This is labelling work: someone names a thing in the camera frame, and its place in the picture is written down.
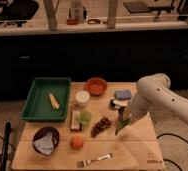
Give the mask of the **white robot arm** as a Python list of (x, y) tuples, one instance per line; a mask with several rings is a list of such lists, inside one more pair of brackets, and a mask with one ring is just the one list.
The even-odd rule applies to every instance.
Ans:
[(188, 99), (170, 90), (170, 78), (164, 73), (157, 73), (140, 78), (136, 83), (137, 91), (126, 107), (126, 117), (134, 124), (142, 119), (153, 103), (175, 113), (188, 124)]

